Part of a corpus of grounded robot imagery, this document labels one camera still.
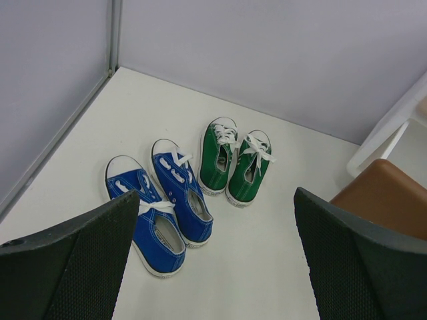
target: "white shoelace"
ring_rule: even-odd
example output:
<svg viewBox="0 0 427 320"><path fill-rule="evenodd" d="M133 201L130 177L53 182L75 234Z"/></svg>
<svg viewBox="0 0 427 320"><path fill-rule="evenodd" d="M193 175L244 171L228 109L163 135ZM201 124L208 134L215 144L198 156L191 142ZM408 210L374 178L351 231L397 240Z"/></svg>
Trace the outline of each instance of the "white shoelace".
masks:
<svg viewBox="0 0 427 320"><path fill-rule="evenodd" d="M145 182L149 185L148 178L144 176L144 179L145 179ZM120 189L121 192L125 193L129 191L129 189L124 185L122 185L118 180L115 182L115 185L117 186L117 188ZM169 201L159 201L159 202L148 203L140 199L138 215L143 215L144 213L147 213L150 209L156 209L164 213L173 214L173 207L175 207L175 205Z"/></svg>
<svg viewBox="0 0 427 320"><path fill-rule="evenodd" d="M216 124L213 129L215 130L216 139L219 145L230 145L232 152L234 149L240 147L240 143L236 141L236 132L238 131L238 128L230 127L226 129L223 125Z"/></svg>
<svg viewBox="0 0 427 320"><path fill-rule="evenodd" d="M266 161L271 161L272 163L274 163L276 161L276 158L273 157L272 155L269 155L266 152L267 147L265 145L262 145L261 141L256 139L250 133L248 133L248 135L246 135L245 141L248 143L249 148L247 148L245 151L243 151L243 154L254 154L254 153L256 153L256 167L258 168L258 172L261 175L261 159L264 159Z"/></svg>
<svg viewBox="0 0 427 320"><path fill-rule="evenodd" d="M189 182L192 183L193 182L193 175L191 174L190 170L188 170L188 160L190 160L193 157L193 155L190 155L189 153L186 153L185 151L183 151L179 148L174 148L171 153L172 153L173 162L178 167L181 167L182 165L184 165L184 167L187 169ZM171 166L169 164L167 164L167 162L164 158L160 158L159 162L167 170L171 169ZM183 177L181 177L179 175L179 173L175 171L175 169L172 169L171 173L175 177L175 179L177 179L180 183L185 182L185 179Z"/></svg>

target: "canvas shoe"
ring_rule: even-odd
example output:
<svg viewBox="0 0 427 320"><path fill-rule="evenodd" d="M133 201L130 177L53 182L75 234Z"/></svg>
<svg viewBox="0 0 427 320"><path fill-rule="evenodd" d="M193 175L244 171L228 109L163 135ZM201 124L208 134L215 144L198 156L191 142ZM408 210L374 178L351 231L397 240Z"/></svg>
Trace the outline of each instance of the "canvas shoe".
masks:
<svg viewBox="0 0 427 320"><path fill-rule="evenodd" d="M236 170L226 188L228 202L239 208L250 205L269 163L274 161L268 136L260 130L248 133L240 146Z"/></svg>
<svg viewBox="0 0 427 320"><path fill-rule="evenodd" d="M161 278L177 273L185 258L185 243L173 218L173 203L160 197L141 165L126 155L108 163L105 184L110 199L131 189L138 192L139 213L132 244L145 268Z"/></svg>
<svg viewBox="0 0 427 320"><path fill-rule="evenodd" d="M206 195L219 195L226 189L237 140L236 123L227 117L213 120L201 135L197 180Z"/></svg>
<svg viewBox="0 0 427 320"><path fill-rule="evenodd" d="M151 174L175 205L179 229L189 247L207 243L213 218L188 160L192 156L173 141L161 139L151 148Z"/></svg>

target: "brown chair seat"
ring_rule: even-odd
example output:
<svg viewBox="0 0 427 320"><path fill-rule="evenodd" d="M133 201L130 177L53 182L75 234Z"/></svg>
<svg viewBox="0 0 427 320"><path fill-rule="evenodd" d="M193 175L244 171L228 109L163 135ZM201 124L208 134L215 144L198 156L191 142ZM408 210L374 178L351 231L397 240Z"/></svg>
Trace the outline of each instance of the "brown chair seat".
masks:
<svg viewBox="0 0 427 320"><path fill-rule="evenodd" d="M387 160L375 160L330 203L377 225L427 240L427 189Z"/></svg>

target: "shoe insole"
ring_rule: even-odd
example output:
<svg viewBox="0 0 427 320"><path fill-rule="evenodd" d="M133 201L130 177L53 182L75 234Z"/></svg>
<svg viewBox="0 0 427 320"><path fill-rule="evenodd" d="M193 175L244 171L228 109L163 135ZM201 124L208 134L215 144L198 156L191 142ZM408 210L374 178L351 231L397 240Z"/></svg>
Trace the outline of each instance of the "shoe insole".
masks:
<svg viewBox="0 0 427 320"><path fill-rule="evenodd" d="M203 221L209 221L211 216L207 213L205 206L199 196L193 191L188 191L188 203L193 212Z"/></svg>
<svg viewBox="0 0 427 320"><path fill-rule="evenodd" d="M183 251L183 243L175 227L166 218L156 215L154 218L154 233L169 250L174 253Z"/></svg>
<svg viewBox="0 0 427 320"><path fill-rule="evenodd" d="M250 165L250 167L245 172L246 181L253 183L254 178L255 178L255 172L256 172L256 161L254 158L254 160L252 161L252 164Z"/></svg>
<svg viewBox="0 0 427 320"><path fill-rule="evenodd" d="M221 171L225 171L227 169L227 162L228 162L227 151L224 149L223 146L221 146L220 154L218 155L218 160L216 165Z"/></svg>

